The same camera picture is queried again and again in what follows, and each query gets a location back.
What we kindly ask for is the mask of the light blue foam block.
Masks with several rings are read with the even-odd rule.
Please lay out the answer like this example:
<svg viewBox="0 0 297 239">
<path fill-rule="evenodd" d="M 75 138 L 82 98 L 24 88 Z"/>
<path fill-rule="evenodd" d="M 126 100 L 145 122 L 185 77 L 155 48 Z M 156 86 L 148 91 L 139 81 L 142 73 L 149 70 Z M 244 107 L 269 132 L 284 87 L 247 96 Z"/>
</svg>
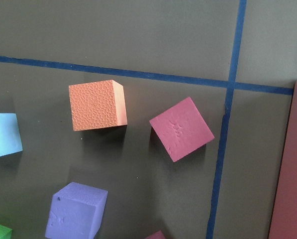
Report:
<svg viewBox="0 0 297 239">
<path fill-rule="evenodd" d="M 0 113 L 0 157 L 23 151 L 17 116 Z"/>
</svg>

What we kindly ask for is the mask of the red foam block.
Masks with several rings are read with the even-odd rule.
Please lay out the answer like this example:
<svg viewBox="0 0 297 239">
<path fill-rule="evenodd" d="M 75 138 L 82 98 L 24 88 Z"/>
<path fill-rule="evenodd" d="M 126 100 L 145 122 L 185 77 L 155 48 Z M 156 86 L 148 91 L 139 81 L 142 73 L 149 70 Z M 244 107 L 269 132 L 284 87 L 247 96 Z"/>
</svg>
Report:
<svg viewBox="0 0 297 239">
<path fill-rule="evenodd" d="M 190 97 L 149 120 L 173 162 L 214 140 Z"/>
<path fill-rule="evenodd" d="M 147 236 L 145 239 L 166 239 L 162 231 L 157 231 L 149 236 Z"/>
</svg>

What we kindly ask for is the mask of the orange foam block right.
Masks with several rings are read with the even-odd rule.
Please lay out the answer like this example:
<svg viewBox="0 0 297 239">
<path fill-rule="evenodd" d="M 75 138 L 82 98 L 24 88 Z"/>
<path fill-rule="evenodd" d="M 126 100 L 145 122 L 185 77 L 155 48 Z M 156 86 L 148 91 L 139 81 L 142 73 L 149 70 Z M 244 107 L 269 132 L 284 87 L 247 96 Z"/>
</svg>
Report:
<svg viewBox="0 0 297 239">
<path fill-rule="evenodd" d="M 127 125 L 123 85 L 114 80 L 69 86 L 74 131 Z"/>
</svg>

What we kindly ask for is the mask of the purple foam block right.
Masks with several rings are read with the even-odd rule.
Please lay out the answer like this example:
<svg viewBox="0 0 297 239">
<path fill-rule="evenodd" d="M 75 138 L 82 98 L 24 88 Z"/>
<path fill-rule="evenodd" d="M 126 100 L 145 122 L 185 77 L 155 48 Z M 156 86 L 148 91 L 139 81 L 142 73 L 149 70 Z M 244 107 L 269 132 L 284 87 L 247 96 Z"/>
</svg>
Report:
<svg viewBox="0 0 297 239">
<path fill-rule="evenodd" d="M 100 229 L 108 191 L 71 182 L 52 197 L 45 237 L 93 239 Z"/>
</svg>

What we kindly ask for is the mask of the pink plastic tray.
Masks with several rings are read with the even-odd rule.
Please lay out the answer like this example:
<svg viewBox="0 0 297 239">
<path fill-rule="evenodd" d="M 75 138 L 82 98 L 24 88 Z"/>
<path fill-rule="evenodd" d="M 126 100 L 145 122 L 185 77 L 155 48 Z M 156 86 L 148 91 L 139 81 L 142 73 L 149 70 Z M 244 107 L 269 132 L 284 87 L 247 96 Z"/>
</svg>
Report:
<svg viewBox="0 0 297 239">
<path fill-rule="evenodd" d="M 271 239 L 297 239 L 297 82 L 269 231 Z"/>
</svg>

